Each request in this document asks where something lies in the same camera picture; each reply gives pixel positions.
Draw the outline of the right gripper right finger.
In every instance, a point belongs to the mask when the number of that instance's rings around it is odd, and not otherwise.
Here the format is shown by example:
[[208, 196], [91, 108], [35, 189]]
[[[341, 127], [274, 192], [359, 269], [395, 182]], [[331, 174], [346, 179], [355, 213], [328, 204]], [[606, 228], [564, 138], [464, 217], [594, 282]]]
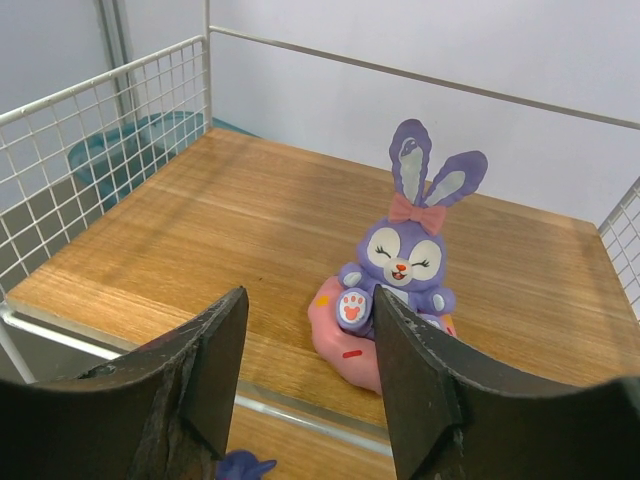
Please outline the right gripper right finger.
[[400, 479], [635, 479], [639, 381], [577, 387], [497, 361], [384, 288], [375, 347]]

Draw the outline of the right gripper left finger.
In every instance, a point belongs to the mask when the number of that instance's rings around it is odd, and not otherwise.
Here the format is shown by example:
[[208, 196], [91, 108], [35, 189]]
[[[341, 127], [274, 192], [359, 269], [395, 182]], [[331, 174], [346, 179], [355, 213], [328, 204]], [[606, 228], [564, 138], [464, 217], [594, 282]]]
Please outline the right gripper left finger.
[[70, 378], [1, 383], [4, 479], [212, 479], [226, 452], [249, 299]]

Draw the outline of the purple bunny pink donut toy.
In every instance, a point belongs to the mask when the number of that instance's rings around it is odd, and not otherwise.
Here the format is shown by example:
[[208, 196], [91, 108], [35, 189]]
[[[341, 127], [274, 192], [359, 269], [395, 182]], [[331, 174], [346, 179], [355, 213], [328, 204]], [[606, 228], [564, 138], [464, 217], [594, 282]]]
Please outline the purple bunny pink donut toy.
[[478, 189], [488, 159], [477, 150], [458, 153], [428, 183], [431, 149], [419, 120], [398, 125], [389, 146], [395, 190], [389, 211], [358, 243], [356, 261], [329, 277], [307, 310], [316, 352], [344, 380], [375, 393], [382, 391], [373, 325], [376, 288], [387, 289], [425, 323], [456, 333], [450, 317], [456, 297], [444, 284], [441, 230], [448, 209]]

